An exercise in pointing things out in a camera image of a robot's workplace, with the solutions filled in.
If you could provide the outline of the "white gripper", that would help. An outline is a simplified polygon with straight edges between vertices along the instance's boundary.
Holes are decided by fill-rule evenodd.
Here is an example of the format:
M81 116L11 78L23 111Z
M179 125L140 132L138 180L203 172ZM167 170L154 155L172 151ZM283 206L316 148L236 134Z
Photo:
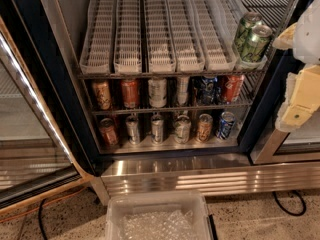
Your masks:
M293 48L297 60L307 64L298 74L286 79L285 100L277 114L275 128L292 132L306 123L320 107L320 0L313 0L297 24L286 28L272 46L279 50Z

